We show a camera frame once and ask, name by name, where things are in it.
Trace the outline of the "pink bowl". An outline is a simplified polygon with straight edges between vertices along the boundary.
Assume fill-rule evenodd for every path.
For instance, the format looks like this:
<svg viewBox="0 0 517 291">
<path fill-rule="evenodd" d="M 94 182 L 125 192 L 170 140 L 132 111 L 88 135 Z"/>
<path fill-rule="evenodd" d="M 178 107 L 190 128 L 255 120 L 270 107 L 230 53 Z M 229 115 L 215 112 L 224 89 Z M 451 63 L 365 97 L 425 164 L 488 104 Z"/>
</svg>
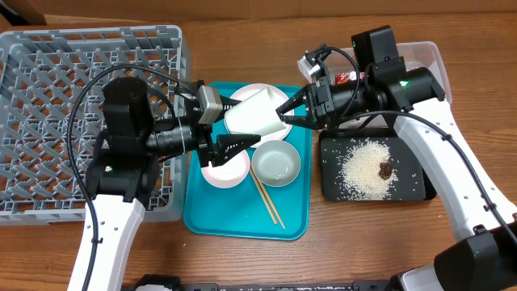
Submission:
<svg viewBox="0 0 517 291">
<path fill-rule="evenodd" d="M 216 188 L 233 188 L 240 184 L 248 175 L 250 169 L 250 157 L 243 150 L 222 166 L 201 169 L 204 179 Z"/>
</svg>

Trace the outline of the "grey bowl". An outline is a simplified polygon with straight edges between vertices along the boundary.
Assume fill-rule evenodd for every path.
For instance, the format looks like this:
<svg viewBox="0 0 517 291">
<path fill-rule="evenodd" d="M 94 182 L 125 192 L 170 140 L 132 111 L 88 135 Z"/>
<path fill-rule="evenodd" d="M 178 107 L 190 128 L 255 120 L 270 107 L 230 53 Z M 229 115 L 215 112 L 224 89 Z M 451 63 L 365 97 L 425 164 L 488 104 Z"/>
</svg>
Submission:
<svg viewBox="0 0 517 291">
<path fill-rule="evenodd" d="M 264 184 L 283 187 L 293 182 L 301 171 L 301 156 L 286 141 L 267 141 L 253 153 L 251 169 Z"/>
</svg>

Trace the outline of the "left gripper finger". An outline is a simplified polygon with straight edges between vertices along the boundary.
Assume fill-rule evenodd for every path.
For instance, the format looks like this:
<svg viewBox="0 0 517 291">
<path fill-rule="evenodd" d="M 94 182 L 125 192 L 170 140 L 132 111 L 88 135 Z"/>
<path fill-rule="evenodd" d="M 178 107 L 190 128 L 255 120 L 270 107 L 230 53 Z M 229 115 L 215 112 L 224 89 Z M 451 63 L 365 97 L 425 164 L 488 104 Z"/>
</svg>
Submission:
<svg viewBox="0 0 517 291">
<path fill-rule="evenodd" d="M 261 140 L 258 134 L 222 134 L 216 137 L 212 165 L 222 166 L 243 150 Z"/>
<path fill-rule="evenodd" d="M 237 99 L 231 99 L 228 97 L 220 96 L 221 98 L 221 104 L 222 104 L 222 110 L 224 112 L 227 112 L 231 108 L 236 107 L 241 101 Z"/>
</svg>

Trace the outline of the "white cup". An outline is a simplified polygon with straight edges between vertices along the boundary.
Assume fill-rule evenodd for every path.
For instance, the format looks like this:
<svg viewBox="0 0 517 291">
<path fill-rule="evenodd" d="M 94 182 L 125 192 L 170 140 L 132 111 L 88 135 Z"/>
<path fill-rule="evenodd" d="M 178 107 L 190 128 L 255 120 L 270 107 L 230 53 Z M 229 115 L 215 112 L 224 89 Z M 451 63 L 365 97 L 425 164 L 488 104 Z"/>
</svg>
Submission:
<svg viewBox="0 0 517 291">
<path fill-rule="evenodd" d="M 257 134 L 263 137 L 286 129 L 275 110 L 274 94 L 267 87 L 229 109 L 224 121 L 232 134 Z"/>
</svg>

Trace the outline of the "brown food scrap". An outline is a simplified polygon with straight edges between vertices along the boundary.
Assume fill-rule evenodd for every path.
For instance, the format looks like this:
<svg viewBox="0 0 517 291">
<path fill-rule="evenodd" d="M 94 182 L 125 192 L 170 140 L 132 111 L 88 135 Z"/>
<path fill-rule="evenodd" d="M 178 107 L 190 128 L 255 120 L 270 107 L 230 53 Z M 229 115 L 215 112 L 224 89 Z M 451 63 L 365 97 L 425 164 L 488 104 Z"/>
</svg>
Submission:
<svg viewBox="0 0 517 291">
<path fill-rule="evenodd" d="M 391 177 L 393 173 L 393 167 L 388 162 L 381 162 L 380 163 L 380 170 L 378 175 L 383 179 L 387 180 Z"/>
</svg>

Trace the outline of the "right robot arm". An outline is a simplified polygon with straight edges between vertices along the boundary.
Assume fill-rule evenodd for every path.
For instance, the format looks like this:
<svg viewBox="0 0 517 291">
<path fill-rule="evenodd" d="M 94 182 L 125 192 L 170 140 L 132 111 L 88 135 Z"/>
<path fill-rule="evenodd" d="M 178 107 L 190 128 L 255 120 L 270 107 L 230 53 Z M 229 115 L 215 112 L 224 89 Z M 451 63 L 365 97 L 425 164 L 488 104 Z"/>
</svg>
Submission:
<svg viewBox="0 0 517 291">
<path fill-rule="evenodd" d="M 503 290 L 516 283 L 516 207 L 494 185 L 454 121 L 445 92 L 424 67 L 406 68 L 389 26 L 353 35 L 356 78 L 335 84 L 328 45 L 299 60 L 307 84 L 277 108 L 307 129 L 383 116 L 418 159 L 447 211 L 456 243 L 431 264 L 393 276 L 388 290 Z"/>
</svg>

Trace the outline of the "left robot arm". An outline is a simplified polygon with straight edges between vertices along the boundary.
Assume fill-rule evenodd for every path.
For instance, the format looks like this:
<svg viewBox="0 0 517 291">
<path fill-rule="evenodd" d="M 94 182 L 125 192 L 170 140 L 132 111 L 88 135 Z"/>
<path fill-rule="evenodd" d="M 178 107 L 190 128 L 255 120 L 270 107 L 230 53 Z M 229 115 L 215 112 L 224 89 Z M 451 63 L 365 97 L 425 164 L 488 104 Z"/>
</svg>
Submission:
<svg viewBox="0 0 517 291">
<path fill-rule="evenodd" d="M 203 167 L 218 167 L 260 141 L 257 134 L 212 138 L 212 124 L 237 101 L 202 82 L 186 97 L 183 116 L 154 118 L 149 97 L 171 102 L 140 78 L 110 81 L 103 88 L 107 127 L 95 139 L 93 159 L 76 180 L 86 198 L 86 220 L 70 290 L 118 290 L 128 254 L 156 188 L 161 163 L 190 151 Z"/>
</svg>

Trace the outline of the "red snack wrapper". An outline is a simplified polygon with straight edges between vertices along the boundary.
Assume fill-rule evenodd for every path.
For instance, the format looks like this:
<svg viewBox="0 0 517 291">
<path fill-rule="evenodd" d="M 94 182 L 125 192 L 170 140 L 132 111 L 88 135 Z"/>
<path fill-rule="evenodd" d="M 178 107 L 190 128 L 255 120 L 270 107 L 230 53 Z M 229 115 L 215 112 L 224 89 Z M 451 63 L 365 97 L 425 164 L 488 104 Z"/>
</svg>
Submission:
<svg viewBox="0 0 517 291">
<path fill-rule="evenodd" d="M 338 73 L 334 77 L 334 84 L 343 84 L 347 82 L 356 81 L 358 79 L 355 71 Z"/>
</svg>

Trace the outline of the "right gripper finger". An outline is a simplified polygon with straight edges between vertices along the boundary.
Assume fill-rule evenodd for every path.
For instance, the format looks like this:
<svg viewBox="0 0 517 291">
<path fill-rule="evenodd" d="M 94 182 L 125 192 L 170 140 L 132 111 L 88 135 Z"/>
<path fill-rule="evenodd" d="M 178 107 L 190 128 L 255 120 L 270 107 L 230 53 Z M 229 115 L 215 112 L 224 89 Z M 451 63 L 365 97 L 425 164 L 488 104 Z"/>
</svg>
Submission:
<svg viewBox="0 0 517 291">
<path fill-rule="evenodd" d="M 280 115 L 280 119 L 285 124 L 290 124 L 290 125 L 305 128 L 305 129 L 313 128 L 313 121 L 308 116 Z"/>
<path fill-rule="evenodd" d="M 310 111 L 313 108 L 312 87 L 312 85 L 302 87 L 292 98 L 279 105 L 276 112 L 279 115 L 283 115 L 302 105 Z"/>
</svg>

